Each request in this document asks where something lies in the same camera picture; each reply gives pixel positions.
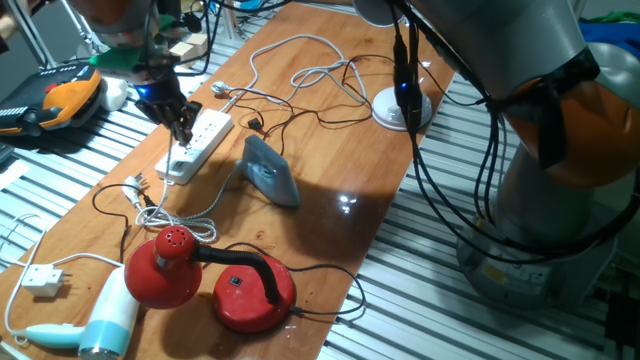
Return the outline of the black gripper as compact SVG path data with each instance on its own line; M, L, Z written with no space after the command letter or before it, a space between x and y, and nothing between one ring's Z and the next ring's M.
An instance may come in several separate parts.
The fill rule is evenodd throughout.
M202 104L188 101L173 67L157 68L154 78L135 85L136 106L154 123L167 126L175 141L187 146Z

